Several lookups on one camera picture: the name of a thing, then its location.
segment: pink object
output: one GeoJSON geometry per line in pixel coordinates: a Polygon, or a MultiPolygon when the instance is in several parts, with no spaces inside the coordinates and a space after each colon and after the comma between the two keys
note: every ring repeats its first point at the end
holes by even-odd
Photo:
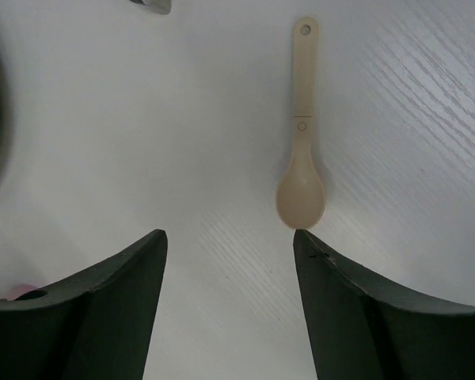
{"type": "Polygon", "coordinates": [[[19,287],[15,287],[9,293],[7,293],[5,298],[7,299],[7,301],[13,301],[15,299],[18,299],[25,293],[28,293],[29,291],[34,291],[35,289],[38,288],[33,287],[32,285],[20,285],[19,287]]]}

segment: metal object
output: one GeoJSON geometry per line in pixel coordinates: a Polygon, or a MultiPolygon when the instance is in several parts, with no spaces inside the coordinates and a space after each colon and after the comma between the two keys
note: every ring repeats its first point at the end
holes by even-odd
{"type": "Polygon", "coordinates": [[[136,4],[141,4],[142,6],[148,6],[153,12],[159,14],[169,14],[172,9],[171,0],[130,0],[136,4]]]}

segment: white wood grain surface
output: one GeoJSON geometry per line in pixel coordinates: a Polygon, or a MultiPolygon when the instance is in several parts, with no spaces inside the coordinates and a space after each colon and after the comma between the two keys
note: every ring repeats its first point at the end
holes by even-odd
{"type": "Polygon", "coordinates": [[[146,379],[315,379],[276,184],[291,28],[321,22],[313,232],[475,305],[475,0],[0,0],[0,294],[154,228],[169,261],[146,379]]]}

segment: spoon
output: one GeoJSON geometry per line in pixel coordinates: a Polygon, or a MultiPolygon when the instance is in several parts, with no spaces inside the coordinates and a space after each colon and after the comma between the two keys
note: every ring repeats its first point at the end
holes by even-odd
{"type": "Polygon", "coordinates": [[[294,142],[291,163],[276,191],[276,210],[293,229],[307,230],[325,209],[325,192],[311,158],[318,23],[304,17],[294,27],[294,142]]]}

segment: spoon bowl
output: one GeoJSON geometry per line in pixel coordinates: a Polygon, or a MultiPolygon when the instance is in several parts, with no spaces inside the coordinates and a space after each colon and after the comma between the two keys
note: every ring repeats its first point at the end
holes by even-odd
{"type": "Polygon", "coordinates": [[[276,191],[276,209],[282,221],[293,229],[308,230],[322,217],[325,191],[310,154],[292,156],[276,191]]]}

